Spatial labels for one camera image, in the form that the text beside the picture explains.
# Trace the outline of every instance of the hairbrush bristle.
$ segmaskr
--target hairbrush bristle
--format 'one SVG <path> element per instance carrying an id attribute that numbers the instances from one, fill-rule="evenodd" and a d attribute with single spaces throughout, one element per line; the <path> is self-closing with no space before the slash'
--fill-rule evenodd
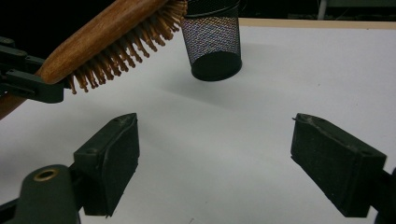
<path id="1" fill-rule="evenodd" d="M 142 63 L 139 53 L 149 58 L 145 46 L 154 52 L 158 50 L 156 45 L 165 46 L 164 41 L 171 40 L 173 33 L 179 31 L 180 22 L 186 13 L 186 0 L 169 0 L 153 15 L 68 76 L 73 94 L 77 93 L 74 80 L 81 89 L 88 92 L 88 86 L 95 89 L 107 80 L 114 79 L 114 76 L 119 77 L 122 72 L 128 72 L 129 67 L 136 67 L 136 62 Z"/>

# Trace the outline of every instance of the black mesh pencil cup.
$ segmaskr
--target black mesh pencil cup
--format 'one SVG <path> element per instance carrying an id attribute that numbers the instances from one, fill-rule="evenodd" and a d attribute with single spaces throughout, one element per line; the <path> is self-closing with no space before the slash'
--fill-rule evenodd
<path id="1" fill-rule="evenodd" d="M 182 33 L 192 75 L 202 81 L 232 77 L 242 67 L 239 0 L 190 0 Z"/>

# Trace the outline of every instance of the white surface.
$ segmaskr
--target white surface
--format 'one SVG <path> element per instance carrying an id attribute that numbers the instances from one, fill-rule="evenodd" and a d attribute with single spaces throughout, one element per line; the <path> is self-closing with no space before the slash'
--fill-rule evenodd
<path id="1" fill-rule="evenodd" d="M 70 165 L 111 119 L 137 113 L 141 157 L 113 217 L 82 223 L 345 224 L 290 158 L 297 113 L 327 119 L 396 167 L 396 31 L 241 27 L 243 68 L 207 83 L 191 75 L 182 34 L 97 90 L 1 121 L 0 202 L 35 169 Z"/>

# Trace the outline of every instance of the black plastic part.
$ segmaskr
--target black plastic part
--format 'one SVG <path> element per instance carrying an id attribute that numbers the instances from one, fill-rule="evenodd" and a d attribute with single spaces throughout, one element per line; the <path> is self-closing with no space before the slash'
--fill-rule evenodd
<path id="1" fill-rule="evenodd" d="M 345 217 L 367 217 L 385 154 L 325 119 L 297 114 L 291 157 Z"/>
<path id="2" fill-rule="evenodd" d="M 75 195 L 66 166 L 46 166 L 24 178 L 12 224 L 26 223 L 79 223 Z"/>
<path id="3" fill-rule="evenodd" d="M 81 202 L 89 216 L 112 216 L 138 164 L 136 114 L 111 120 L 74 153 L 76 175 L 83 176 Z"/>
<path id="4" fill-rule="evenodd" d="M 26 71 L 25 58 L 27 52 L 0 45 L 0 70 L 2 73 L 10 69 Z"/>
<path id="5" fill-rule="evenodd" d="M 15 42 L 0 36 L 0 95 L 12 95 L 48 104 L 64 100 L 64 81 L 49 85 L 34 75 L 44 60 L 15 49 Z"/>
<path id="6" fill-rule="evenodd" d="M 375 182 L 371 194 L 371 204 L 378 215 L 375 224 L 396 223 L 396 175 L 383 171 L 380 178 Z"/>
<path id="7" fill-rule="evenodd" d="M 0 205 L 0 223 L 6 223 L 15 217 L 18 199 Z"/>
<path id="8" fill-rule="evenodd" d="M 15 41 L 13 39 L 0 36 L 0 46 L 15 48 Z"/>
<path id="9" fill-rule="evenodd" d="M 48 85 L 41 77 L 18 70 L 9 70 L 6 73 L 6 80 L 0 82 L 0 90 L 48 104 L 64 100 L 63 82 Z"/>

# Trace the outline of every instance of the wooden hairbrush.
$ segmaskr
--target wooden hairbrush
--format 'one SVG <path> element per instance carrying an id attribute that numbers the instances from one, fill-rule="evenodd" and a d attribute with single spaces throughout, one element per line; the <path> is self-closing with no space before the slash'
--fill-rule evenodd
<path id="1" fill-rule="evenodd" d="M 73 94 L 75 80 L 85 92 L 127 72 L 149 57 L 145 46 L 157 51 L 179 31 L 187 0 L 116 0 L 68 37 L 35 73 L 47 84 L 67 79 Z M 26 99 L 0 97 L 0 119 Z"/>

